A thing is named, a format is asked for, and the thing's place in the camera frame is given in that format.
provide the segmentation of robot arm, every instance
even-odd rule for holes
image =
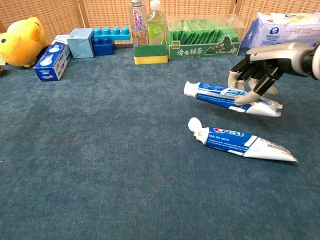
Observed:
[[[245,81],[251,91],[235,100],[237,105],[250,104],[265,93],[277,94],[273,86],[283,74],[312,76],[320,80],[320,44],[309,45],[289,42],[255,47],[229,72],[228,86],[245,90]]]

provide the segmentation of box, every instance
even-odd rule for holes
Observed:
[[[168,58],[237,56],[245,26],[236,14],[168,16]]]
[[[93,28],[75,28],[67,38],[68,45],[75,59],[93,58],[92,47]]]
[[[33,69],[41,81],[60,80],[72,56],[68,46],[68,36],[57,35],[34,66]]]

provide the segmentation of crest toothpaste box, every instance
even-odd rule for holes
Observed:
[[[68,34],[57,35],[45,53],[33,67],[41,81],[60,80],[72,56],[68,46]]]

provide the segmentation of stuffed duck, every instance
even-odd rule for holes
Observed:
[[[49,45],[40,20],[30,17],[16,21],[0,34],[0,58],[10,65],[30,68]]]

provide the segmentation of crest toothpaste tube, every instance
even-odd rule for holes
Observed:
[[[203,128],[196,117],[188,123],[190,131],[204,145],[246,158],[298,163],[289,150],[261,137],[216,127]]]
[[[206,82],[190,83],[187,81],[184,86],[184,94],[222,108],[253,115],[279,117],[283,107],[278,102],[264,97],[250,104],[236,105],[235,99],[247,95],[246,91]]]

